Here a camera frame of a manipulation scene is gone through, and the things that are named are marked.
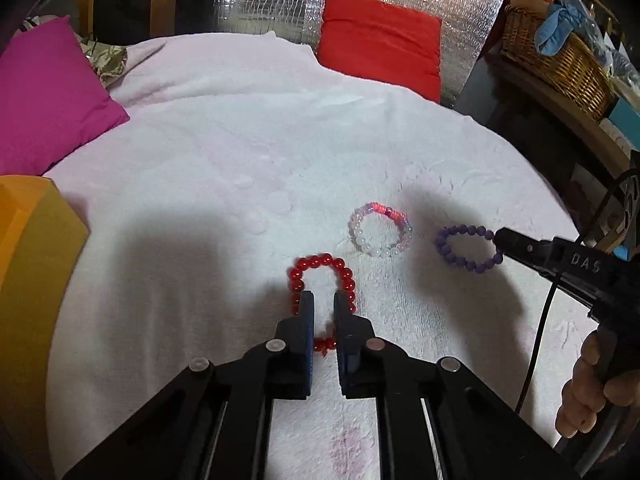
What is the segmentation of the person's right hand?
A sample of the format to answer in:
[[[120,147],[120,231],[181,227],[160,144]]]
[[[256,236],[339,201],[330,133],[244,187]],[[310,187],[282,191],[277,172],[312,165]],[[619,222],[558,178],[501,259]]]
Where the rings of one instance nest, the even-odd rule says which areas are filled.
[[[578,432],[588,434],[596,424],[606,402],[630,408],[631,417],[639,418],[638,370],[621,374],[604,384],[597,378],[596,373],[600,357],[600,341],[594,330],[582,343],[580,356],[573,367],[572,378],[562,389],[555,429],[563,438],[570,439]]]

